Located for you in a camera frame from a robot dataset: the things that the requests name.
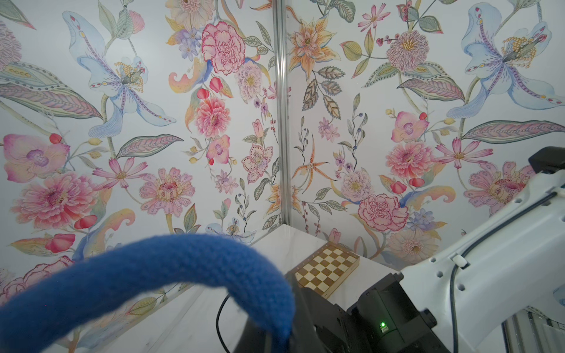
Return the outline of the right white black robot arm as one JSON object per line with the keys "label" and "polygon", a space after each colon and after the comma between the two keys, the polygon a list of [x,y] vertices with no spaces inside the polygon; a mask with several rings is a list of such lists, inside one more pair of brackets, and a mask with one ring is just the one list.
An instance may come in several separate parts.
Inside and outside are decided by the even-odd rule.
{"label": "right white black robot arm", "polygon": [[564,283],[564,149],[545,147],[529,163],[525,189],[450,248],[384,276],[347,310],[292,281],[289,337],[248,320],[235,351],[474,352]]}

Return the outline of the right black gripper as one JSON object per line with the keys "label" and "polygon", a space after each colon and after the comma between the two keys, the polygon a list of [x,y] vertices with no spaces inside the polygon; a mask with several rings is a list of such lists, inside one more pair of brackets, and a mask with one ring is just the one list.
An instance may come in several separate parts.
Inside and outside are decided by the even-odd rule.
{"label": "right black gripper", "polygon": [[388,274],[364,291],[348,310],[331,304],[287,276],[296,313],[287,344],[251,321],[235,347],[236,352],[447,352],[433,332],[437,320],[418,310],[401,284],[401,273]]}

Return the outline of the blue knitted pouch handle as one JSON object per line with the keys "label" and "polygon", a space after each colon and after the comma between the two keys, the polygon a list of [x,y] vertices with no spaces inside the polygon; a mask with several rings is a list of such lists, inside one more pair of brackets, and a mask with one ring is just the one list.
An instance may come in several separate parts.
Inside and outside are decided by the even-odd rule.
{"label": "blue knitted pouch handle", "polygon": [[296,313],[282,273],[252,247],[221,236],[147,238],[76,263],[1,308],[1,350],[40,352],[138,294],[177,282],[226,288],[250,319],[288,346]]}

